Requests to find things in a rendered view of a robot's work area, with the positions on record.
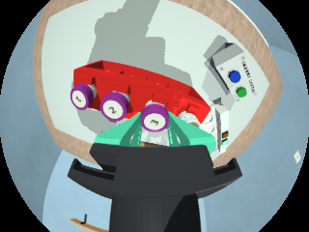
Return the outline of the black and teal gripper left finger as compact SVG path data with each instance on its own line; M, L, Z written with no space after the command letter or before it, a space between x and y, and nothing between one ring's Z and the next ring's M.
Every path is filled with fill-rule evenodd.
M136 115L121 124L100 133L97 135L94 143L140 147L142 134L141 113L142 112L138 112ZM131 138L132 140L130 142Z

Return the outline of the pale grey flat mat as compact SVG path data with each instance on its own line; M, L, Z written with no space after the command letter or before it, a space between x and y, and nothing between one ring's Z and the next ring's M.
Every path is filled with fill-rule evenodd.
M248 57L259 96L236 103L205 62L225 43ZM128 120L112 122L101 111L77 109L70 100L73 70L96 61L133 66L193 87L208 106L229 110L228 143L239 136L269 85L247 49L222 26L168 0L88 0L51 16L42 44L42 85L54 127L89 143Z

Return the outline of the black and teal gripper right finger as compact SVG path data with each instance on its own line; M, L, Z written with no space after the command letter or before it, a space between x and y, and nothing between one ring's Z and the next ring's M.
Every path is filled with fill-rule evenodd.
M206 145L211 154L216 146L216 141L212 134L187 123L170 111L168 111L168 116L169 123L167 128L170 147Z

